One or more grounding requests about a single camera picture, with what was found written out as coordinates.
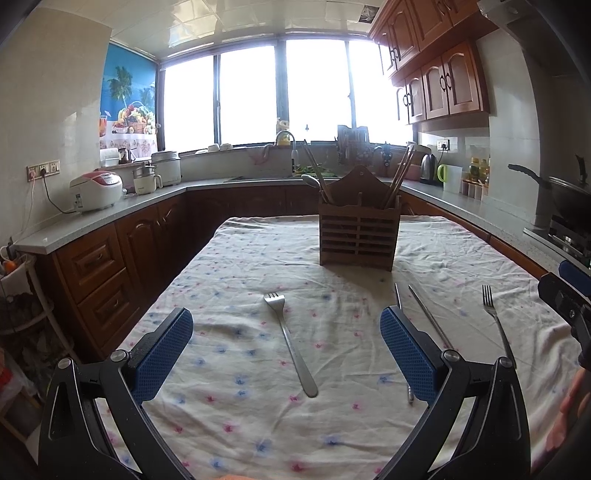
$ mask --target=ceiling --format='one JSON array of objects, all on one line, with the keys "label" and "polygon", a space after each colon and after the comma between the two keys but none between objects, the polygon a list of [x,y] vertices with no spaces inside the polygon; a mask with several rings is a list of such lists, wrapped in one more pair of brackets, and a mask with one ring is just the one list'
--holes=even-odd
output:
[{"label": "ceiling", "polygon": [[367,33],[363,5],[382,0],[43,0],[41,7],[108,25],[112,39],[164,60],[236,38],[290,31]]}]

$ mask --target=chopsticks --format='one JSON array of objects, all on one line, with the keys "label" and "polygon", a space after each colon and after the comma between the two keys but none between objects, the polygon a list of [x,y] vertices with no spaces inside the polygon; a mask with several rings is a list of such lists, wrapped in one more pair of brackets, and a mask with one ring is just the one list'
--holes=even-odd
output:
[{"label": "chopsticks", "polygon": [[408,169],[411,165],[411,156],[414,152],[414,145],[409,145],[402,156],[402,160],[400,161],[398,168],[396,169],[396,173],[394,174],[394,178],[392,179],[392,183],[390,184],[390,188],[386,192],[384,196],[384,200],[382,201],[382,209],[386,209],[390,207],[390,204],[396,198],[400,187],[402,186],[402,182],[404,177],[408,173]]},{"label": "chopsticks", "polygon": [[309,149],[308,142],[306,140],[304,140],[304,142],[302,143],[302,147],[304,148],[304,152],[306,152],[306,155],[310,160],[310,164],[312,165],[314,173],[316,173],[316,176],[318,177],[318,182],[320,183],[320,191],[324,193],[324,196],[328,200],[328,203],[335,205],[335,199],[330,194],[330,190],[328,190],[326,182],[324,181],[324,177],[322,176],[322,172],[320,171],[320,167],[316,163],[316,159],[314,158],[314,155],[312,155],[312,152]]}]

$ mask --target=tablecloth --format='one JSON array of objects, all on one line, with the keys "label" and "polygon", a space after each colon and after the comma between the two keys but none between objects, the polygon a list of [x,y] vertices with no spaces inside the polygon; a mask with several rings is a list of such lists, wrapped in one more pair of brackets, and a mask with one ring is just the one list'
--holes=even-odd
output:
[{"label": "tablecloth", "polygon": [[[317,216],[233,218],[163,292],[125,339],[131,349],[177,307],[194,333],[162,389],[144,408],[198,479],[227,473],[260,480],[371,479],[426,408],[407,403],[405,379],[379,332],[399,285],[411,321],[441,340],[408,291],[416,287],[457,350],[493,363],[504,354],[481,285],[518,361],[539,455],[577,369],[580,347],[537,295],[537,281],[463,227],[438,217],[403,217],[392,273],[319,265]],[[319,387],[303,393],[268,292],[285,295],[285,318]],[[453,449],[472,402],[465,401],[436,460]],[[120,459],[135,466],[104,401]]]}]

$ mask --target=poster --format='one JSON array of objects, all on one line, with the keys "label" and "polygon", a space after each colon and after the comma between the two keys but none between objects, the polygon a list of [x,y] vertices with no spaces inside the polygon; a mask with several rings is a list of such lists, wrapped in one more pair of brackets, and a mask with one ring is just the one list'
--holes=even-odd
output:
[{"label": "poster", "polygon": [[100,93],[99,145],[149,157],[156,145],[157,64],[109,44]]}]

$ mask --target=window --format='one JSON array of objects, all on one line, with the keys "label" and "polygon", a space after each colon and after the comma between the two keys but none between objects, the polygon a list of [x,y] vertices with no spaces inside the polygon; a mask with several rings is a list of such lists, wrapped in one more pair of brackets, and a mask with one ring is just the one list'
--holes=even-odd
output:
[{"label": "window", "polygon": [[288,40],[290,131],[297,140],[333,140],[351,126],[349,68],[342,40]]},{"label": "window", "polygon": [[371,142],[405,145],[413,129],[397,120],[396,108],[378,45],[278,40],[166,68],[165,146],[183,152],[273,142],[278,112],[298,141],[333,141],[337,126],[347,125],[368,127]]},{"label": "window", "polygon": [[275,141],[277,96],[274,47],[222,53],[220,124],[223,143],[239,145]]},{"label": "window", "polygon": [[166,69],[164,141],[168,150],[186,152],[213,140],[213,56]]},{"label": "window", "polygon": [[368,41],[349,42],[349,57],[357,126],[368,127],[369,141],[406,145],[413,139],[410,125],[397,123],[396,91],[382,74],[380,50]]}]

